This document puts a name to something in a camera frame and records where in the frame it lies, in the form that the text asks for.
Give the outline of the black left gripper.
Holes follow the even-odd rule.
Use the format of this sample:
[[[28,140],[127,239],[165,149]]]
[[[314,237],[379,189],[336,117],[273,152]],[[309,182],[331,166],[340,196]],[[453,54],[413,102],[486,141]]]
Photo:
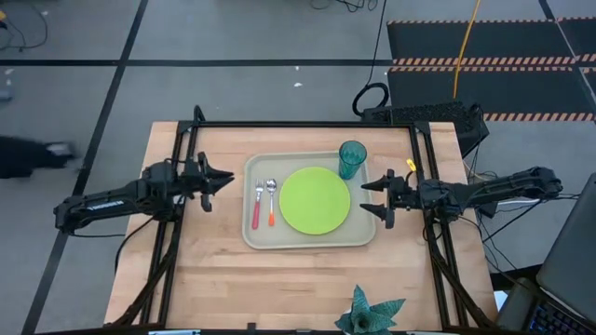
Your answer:
[[[233,181],[234,173],[211,167],[206,154],[199,152],[196,159],[187,158],[184,161],[180,179],[183,183],[183,194],[193,199],[195,192],[201,192],[201,206],[204,211],[211,212],[210,194],[215,195]]]

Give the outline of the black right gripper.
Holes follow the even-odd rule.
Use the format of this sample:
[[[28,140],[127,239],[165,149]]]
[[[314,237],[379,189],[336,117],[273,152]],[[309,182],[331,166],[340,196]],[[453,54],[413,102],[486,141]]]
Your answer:
[[[386,178],[364,183],[362,189],[383,192],[386,189],[386,206],[374,204],[360,204],[366,211],[385,221],[385,227],[392,229],[395,225],[395,209],[421,209],[419,193],[410,186],[409,179],[413,175],[410,171],[405,177],[397,176],[393,169],[389,169]]]

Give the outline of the teal plastic cup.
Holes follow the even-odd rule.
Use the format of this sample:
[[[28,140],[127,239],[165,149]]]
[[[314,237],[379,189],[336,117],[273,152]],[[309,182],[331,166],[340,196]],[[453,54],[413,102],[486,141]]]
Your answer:
[[[344,180],[352,179],[367,158],[366,147],[359,141],[345,141],[338,154],[338,174]]]

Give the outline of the fork with red handle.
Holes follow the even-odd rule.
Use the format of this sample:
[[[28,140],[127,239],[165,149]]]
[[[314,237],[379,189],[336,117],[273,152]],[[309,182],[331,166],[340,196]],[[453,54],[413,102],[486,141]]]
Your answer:
[[[251,221],[251,228],[253,230],[256,230],[259,227],[260,206],[261,206],[261,198],[262,198],[263,191],[264,191],[264,181],[257,179],[255,181],[255,199],[254,199],[252,221]]]

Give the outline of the spoon with orange handle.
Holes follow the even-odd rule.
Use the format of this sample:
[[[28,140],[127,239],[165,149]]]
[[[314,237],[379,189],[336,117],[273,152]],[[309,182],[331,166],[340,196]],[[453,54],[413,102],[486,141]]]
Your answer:
[[[266,190],[269,193],[269,215],[268,224],[275,225],[275,192],[277,190],[277,182],[275,179],[269,179],[265,183]]]

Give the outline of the lime green plate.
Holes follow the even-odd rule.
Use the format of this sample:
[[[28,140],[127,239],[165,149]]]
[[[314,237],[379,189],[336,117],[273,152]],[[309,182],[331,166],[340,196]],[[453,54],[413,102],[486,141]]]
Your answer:
[[[278,196],[283,219],[305,235],[325,235],[346,220],[351,208],[345,182],[325,167],[305,167],[293,172]]]

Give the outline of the beige plastic tray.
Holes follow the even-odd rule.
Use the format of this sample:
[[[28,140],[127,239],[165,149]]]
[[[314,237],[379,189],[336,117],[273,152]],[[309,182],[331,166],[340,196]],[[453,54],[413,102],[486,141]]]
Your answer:
[[[372,202],[371,192],[361,188],[362,184],[369,181],[366,163],[360,166],[352,179],[346,181],[342,179],[350,192],[351,208],[344,223],[336,230],[323,235],[302,234],[291,228],[281,215],[278,196],[283,182],[293,172],[302,168],[321,167],[338,175],[338,166],[339,154],[336,151],[257,154],[250,158],[244,168],[242,217],[244,241],[255,249],[356,247],[368,244],[376,234],[376,223],[373,214],[359,206]],[[261,198],[259,227],[253,230],[251,221],[257,179],[264,181],[264,191]],[[265,183],[269,179],[275,179],[277,182],[274,226],[268,224],[269,193]]]

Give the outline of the black perforated computer case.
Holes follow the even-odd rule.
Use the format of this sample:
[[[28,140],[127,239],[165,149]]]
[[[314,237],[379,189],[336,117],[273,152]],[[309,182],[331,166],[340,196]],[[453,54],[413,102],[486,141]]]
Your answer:
[[[467,107],[461,101],[410,107],[376,107],[365,109],[360,118],[365,122],[387,123],[452,123],[460,153],[466,157],[489,134],[479,104]]]

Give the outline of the teal leafy artificial plant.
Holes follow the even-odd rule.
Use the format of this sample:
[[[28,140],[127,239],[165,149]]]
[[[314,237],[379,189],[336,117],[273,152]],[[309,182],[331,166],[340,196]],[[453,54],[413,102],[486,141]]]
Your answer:
[[[348,335],[391,335],[390,329],[397,325],[393,318],[405,302],[397,299],[370,305],[364,290],[355,286],[350,309],[334,325]]]

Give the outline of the person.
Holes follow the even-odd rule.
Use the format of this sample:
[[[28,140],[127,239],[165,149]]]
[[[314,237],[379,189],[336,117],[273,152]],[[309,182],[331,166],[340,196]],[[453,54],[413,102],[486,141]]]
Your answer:
[[[0,180],[30,178],[39,168],[66,168],[76,160],[67,141],[44,142],[0,135]]]

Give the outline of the dark grey laptop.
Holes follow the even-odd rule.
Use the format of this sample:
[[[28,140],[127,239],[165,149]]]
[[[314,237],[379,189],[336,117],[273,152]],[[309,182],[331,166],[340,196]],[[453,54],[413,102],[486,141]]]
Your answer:
[[[539,335],[596,335],[596,172],[592,173],[536,277],[549,298],[531,308]]]

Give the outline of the black hazard-striped floor mat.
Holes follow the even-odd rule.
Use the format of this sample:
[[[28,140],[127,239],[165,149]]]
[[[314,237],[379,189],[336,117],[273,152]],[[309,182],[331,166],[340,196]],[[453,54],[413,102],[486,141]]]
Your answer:
[[[596,17],[392,20],[399,107],[478,103],[490,121],[596,121]]]

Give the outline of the black aluminium table frame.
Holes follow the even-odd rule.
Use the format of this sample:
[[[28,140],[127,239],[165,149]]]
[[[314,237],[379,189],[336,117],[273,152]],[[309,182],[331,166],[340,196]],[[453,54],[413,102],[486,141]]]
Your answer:
[[[357,248],[255,250],[242,238],[244,165],[254,155],[336,151],[347,140],[368,151],[368,172],[378,179],[393,168],[408,171],[413,158],[408,128],[367,127],[350,122],[285,122],[265,127],[206,127],[196,138],[216,168],[236,180],[211,201],[205,213],[198,199],[185,209],[182,237],[171,286],[166,326],[246,330],[335,329],[347,310],[355,285],[369,302],[405,298],[396,329],[441,329],[438,295],[420,211],[396,213],[391,230],[377,219],[377,234]],[[476,227],[450,224],[459,277],[475,303],[491,319],[496,306],[484,250]],[[131,238],[123,249],[105,321],[114,322],[144,286],[157,226]]]

